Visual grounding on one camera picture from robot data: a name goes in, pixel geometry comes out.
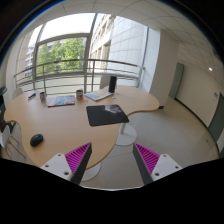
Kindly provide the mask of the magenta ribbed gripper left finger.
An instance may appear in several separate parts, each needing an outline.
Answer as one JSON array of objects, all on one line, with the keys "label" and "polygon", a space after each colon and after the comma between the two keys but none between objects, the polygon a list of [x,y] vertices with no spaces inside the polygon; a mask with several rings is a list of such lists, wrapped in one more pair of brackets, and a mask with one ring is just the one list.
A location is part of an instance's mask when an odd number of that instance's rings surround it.
[{"label": "magenta ribbed gripper left finger", "polygon": [[84,144],[67,154],[57,153],[42,169],[79,185],[92,154],[92,145]]}]

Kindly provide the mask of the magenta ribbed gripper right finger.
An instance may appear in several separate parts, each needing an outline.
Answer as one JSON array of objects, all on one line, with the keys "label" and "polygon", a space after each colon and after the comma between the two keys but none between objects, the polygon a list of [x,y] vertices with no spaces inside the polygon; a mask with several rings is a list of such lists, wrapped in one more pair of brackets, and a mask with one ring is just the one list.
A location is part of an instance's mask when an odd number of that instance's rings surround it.
[{"label": "magenta ribbed gripper right finger", "polygon": [[182,169],[168,154],[157,154],[137,143],[133,144],[133,155],[145,185]]}]

